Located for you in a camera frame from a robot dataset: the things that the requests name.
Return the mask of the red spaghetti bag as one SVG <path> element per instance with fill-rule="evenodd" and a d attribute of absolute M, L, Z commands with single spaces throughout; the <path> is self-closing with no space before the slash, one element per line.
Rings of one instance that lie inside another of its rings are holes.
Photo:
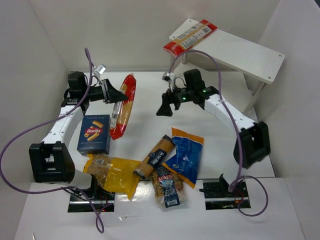
<path fill-rule="evenodd" d="M 128 74 L 119 89 L 128 99 L 114 104 L 109 126 L 109 135 L 113 140 L 125 133 L 135 99 L 136 83 L 134 75 Z"/>
<path fill-rule="evenodd" d="M 178 55 L 199 44 L 217 29 L 218 27 L 216 25 L 203 19 L 187 29 L 185 32 L 175 37 L 173 40 L 167 43 L 163 49 L 167 53 L 177 57 Z"/>

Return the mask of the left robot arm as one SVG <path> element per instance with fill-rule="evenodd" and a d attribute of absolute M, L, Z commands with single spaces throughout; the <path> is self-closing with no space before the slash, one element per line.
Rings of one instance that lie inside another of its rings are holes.
<path fill-rule="evenodd" d="M 58 120 L 40 143 L 29 147 L 29 157 L 35 182 L 86 188 L 91 185 L 92 177 L 76 169 L 69 153 L 72 136 L 90 102 L 113 104 L 126 101 L 128 97 L 115 89 L 108 79 L 103 79 L 99 86 L 92 86 L 80 71 L 68 75 L 68 85 L 69 96 L 61 104 Z"/>

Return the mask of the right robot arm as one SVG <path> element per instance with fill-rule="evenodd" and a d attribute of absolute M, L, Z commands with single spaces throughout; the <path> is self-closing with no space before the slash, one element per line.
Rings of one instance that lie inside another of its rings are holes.
<path fill-rule="evenodd" d="M 182 103 L 192 102 L 235 132 L 233 157 L 236 165 L 220 178 L 225 188 L 232 192 L 238 182 L 247 177 L 246 171 L 270 154 L 269 128 L 265 122 L 257 122 L 237 110 L 223 97 L 220 87 L 206 86 L 198 69 L 188 70 L 183 75 L 184 87 L 177 87 L 175 73 L 163 74 L 162 79 L 169 87 L 161 96 L 162 104 L 156 114 L 171 117 L 171 105 L 178 110 Z"/>

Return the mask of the blue Barilla pasta box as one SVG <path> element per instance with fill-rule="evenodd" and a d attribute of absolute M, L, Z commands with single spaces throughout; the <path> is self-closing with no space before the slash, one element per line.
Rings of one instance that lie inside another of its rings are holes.
<path fill-rule="evenodd" d="M 110 153 L 109 114 L 85 115 L 82 119 L 77 151 L 82 155 Z"/>

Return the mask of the red spaghetti bag on shelf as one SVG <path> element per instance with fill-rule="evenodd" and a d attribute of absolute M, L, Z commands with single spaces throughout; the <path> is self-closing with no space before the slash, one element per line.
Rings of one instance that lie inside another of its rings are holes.
<path fill-rule="evenodd" d="M 163 49 L 167 53 L 177 57 L 178 55 L 199 44 L 217 29 L 218 27 L 216 25 L 203 19 L 187 29 L 185 32 L 175 37 L 173 40 L 167 43 Z"/>

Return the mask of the blue orange pasta bag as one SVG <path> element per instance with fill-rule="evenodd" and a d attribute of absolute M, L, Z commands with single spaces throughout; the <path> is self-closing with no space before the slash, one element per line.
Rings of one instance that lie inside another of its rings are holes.
<path fill-rule="evenodd" d="M 195 188 L 204 138 L 174 127 L 171 129 L 171 134 L 176 152 L 174 156 L 162 165 L 180 177 L 191 188 Z"/>

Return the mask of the white two-tier shelf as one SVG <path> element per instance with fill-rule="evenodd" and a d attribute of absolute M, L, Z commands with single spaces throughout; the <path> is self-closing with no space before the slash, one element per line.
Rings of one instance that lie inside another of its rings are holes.
<path fill-rule="evenodd" d="M 248 115 L 266 85 L 274 82 L 285 59 L 283 53 L 217 29 L 203 42 L 195 46 L 223 66 L 243 73 L 259 81 L 252 99 L 242 112 Z"/>

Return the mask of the yellow fusilli pasta bag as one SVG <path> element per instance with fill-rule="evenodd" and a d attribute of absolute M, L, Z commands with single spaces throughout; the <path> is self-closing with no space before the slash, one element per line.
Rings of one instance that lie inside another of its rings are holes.
<path fill-rule="evenodd" d="M 88 154 L 83 172 L 93 175 L 98 185 L 107 192 L 126 194 L 129 200 L 136 192 L 140 178 L 133 171 L 140 165 L 137 160 Z"/>

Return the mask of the Agnesi fusilli pasta bag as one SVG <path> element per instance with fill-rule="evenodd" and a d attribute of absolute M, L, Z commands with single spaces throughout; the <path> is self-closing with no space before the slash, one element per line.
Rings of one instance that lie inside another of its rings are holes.
<path fill-rule="evenodd" d="M 158 166 L 150 175 L 157 205 L 166 210 L 187 202 L 183 180 L 164 166 Z"/>

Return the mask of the dark label spaghetti bag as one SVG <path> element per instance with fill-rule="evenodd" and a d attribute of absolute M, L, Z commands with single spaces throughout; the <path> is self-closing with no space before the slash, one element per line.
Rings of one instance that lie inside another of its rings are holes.
<path fill-rule="evenodd" d="M 133 174 L 145 180 L 148 178 L 162 160 L 174 149 L 173 140 L 164 135 L 160 141 L 153 147 L 144 160 L 135 168 Z"/>

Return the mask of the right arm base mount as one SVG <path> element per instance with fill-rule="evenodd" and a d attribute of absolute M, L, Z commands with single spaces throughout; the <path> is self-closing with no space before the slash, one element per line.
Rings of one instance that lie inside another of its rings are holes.
<path fill-rule="evenodd" d="M 227 210 L 240 208 L 251 208 L 247 185 L 244 181 L 240 182 L 236 189 L 231 192 L 224 192 L 220 183 L 217 181 L 204 181 L 203 187 L 199 189 L 204 194 L 206 210 Z"/>

